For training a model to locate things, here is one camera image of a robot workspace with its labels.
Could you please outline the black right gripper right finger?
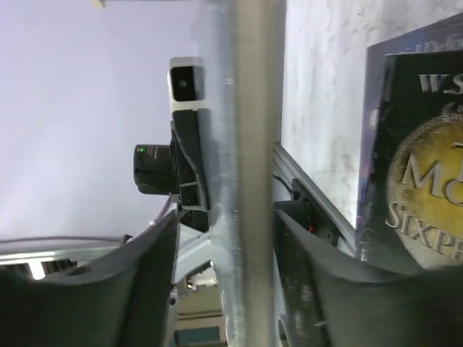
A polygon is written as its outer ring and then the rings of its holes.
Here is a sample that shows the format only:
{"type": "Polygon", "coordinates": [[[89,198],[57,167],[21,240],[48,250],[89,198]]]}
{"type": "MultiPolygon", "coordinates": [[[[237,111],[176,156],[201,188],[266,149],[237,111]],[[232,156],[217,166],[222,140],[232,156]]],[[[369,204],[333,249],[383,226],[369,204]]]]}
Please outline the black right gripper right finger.
{"type": "Polygon", "coordinates": [[[402,275],[357,260],[276,212],[294,346],[460,346],[462,269],[402,275]]]}

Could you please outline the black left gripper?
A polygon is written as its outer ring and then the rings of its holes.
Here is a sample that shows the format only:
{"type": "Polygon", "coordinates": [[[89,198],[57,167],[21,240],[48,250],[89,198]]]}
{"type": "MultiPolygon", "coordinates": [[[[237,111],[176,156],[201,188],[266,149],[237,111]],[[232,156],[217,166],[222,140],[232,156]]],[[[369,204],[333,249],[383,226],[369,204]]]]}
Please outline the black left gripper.
{"type": "Polygon", "coordinates": [[[136,145],[133,158],[135,185],[143,194],[172,196],[180,222],[196,231],[208,231],[210,200],[200,147],[197,111],[172,114],[168,145],[136,145]]]}

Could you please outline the black Moon and Sixpence book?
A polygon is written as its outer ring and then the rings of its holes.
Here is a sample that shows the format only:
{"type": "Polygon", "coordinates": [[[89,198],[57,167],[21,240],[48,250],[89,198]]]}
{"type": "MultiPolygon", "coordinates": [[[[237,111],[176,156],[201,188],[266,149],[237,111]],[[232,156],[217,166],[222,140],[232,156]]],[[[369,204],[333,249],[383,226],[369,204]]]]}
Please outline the black Moon and Sixpence book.
{"type": "Polygon", "coordinates": [[[357,255],[402,273],[462,263],[462,52],[388,55],[357,255]]]}

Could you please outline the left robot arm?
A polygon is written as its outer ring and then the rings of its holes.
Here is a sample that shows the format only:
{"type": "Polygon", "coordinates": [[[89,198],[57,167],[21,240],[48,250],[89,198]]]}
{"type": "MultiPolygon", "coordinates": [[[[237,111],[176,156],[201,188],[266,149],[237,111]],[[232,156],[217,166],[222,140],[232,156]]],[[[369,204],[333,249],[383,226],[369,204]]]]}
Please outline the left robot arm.
{"type": "Polygon", "coordinates": [[[217,284],[215,278],[195,279],[213,267],[211,195],[201,139],[205,132],[200,129],[210,115],[207,108],[175,111],[169,144],[141,144],[134,150],[133,176],[139,192],[168,197],[154,223],[163,219],[173,203],[177,205],[180,245],[173,279],[177,290],[217,284]]]}

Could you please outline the purple Robinson Crusoe book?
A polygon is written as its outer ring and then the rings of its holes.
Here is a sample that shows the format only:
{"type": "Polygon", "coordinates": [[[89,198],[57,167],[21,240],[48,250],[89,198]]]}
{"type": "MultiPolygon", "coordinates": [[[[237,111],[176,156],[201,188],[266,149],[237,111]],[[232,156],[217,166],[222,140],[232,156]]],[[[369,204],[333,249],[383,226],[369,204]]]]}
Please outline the purple Robinson Crusoe book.
{"type": "Polygon", "coordinates": [[[357,256],[368,262],[379,260],[375,253],[376,243],[362,244],[361,238],[374,236],[363,231],[365,227],[366,200],[370,159],[375,141],[375,113],[381,101],[381,88],[385,55],[395,53],[428,53],[435,51],[457,51],[462,49],[462,14],[410,30],[394,34],[392,38],[370,44],[365,54],[365,89],[362,115],[360,147],[360,175],[357,195],[356,247],[357,256]]]}

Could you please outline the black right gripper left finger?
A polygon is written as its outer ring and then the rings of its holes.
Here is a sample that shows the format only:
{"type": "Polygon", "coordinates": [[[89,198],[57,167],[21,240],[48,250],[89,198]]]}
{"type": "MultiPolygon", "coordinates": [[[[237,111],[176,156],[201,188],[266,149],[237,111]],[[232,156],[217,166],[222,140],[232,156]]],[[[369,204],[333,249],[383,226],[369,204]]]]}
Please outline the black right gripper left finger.
{"type": "Polygon", "coordinates": [[[1,271],[2,346],[162,346],[177,214],[82,267],[30,280],[1,271]]]}

